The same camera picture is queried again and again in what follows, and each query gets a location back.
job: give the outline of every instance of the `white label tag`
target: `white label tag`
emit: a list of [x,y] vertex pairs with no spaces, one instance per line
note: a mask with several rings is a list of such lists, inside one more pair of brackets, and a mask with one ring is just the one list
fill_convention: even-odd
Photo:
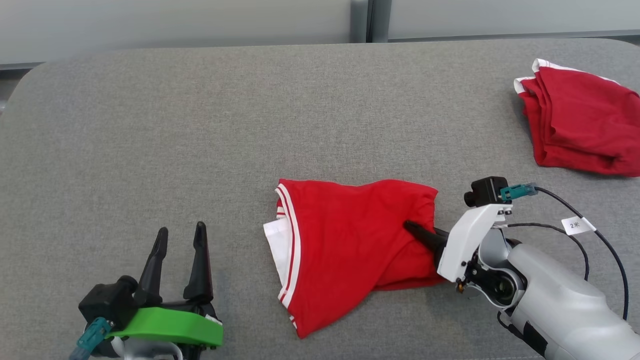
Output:
[[596,231],[587,218],[572,217],[562,219],[562,226],[567,235],[575,235],[585,233],[587,231]]
[[211,315],[205,315],[204,316],[207,320],[213,321],[214,323],[222,326],[222,322],[218,319],[216,319],[215,317],[211,316]]

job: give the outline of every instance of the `red shorts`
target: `red shorts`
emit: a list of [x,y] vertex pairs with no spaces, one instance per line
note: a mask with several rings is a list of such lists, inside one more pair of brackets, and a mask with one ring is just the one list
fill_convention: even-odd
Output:
[[372,290],[442,281],[433,255],[403,228],[433,230],[437,191],[398,180],[363,186],[281,179],[278,220],[264,224],[287,308],[304,338],[356,307]]
[[640,176],[640,97],[617,82],[536,59],[515,79],[536,162],[605,175]]

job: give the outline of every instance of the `gray table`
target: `gray table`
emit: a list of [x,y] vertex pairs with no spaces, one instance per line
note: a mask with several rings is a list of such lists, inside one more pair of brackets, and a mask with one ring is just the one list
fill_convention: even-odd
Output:
[[[139,277],[161,226],[161,295],[179,299],[198,220],[226,330],[203,359],[536,358],[484,298],[450,285],[372,293],[299,340],[262,233],[279,177],[428,184],[444,229],[471,181],[536,181],[616,246],[638,329],[639,183],[535,164],[512,83],[536,57],[640,89],[640,48],[595,39],[147,49],[39,66],[0,117],[0,358],[65,359],[84,325],[77,303],[96,283]],[[513,220],[570,215],[540,195],[518,201]],[[508,234],[582,273],[560,234]],[[620,312],[615,262],[581,238],[591,282]]]

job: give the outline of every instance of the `white wall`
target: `white wall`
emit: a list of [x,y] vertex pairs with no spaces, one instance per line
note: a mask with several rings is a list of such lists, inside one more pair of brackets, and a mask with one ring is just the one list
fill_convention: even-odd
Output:
[[639,0],[393,0],[389,38],[630,29]]
[[348,40],[349,0],[0,0],[0,64],[130,47]]

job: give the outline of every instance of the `teal connector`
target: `teal connector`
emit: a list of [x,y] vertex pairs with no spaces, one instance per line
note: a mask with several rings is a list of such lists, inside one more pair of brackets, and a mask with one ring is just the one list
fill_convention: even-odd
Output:
[[500,189],[500,196],[502,197],[502,201],[507,202],[523,196],[537,195],[538,191],[535,187],[535,183],[509,186],[508,188]]
[[111,324],[105,318],[96,318],[78,339],[77,347],[69,356],[69,360],[87,360],[110,331]]

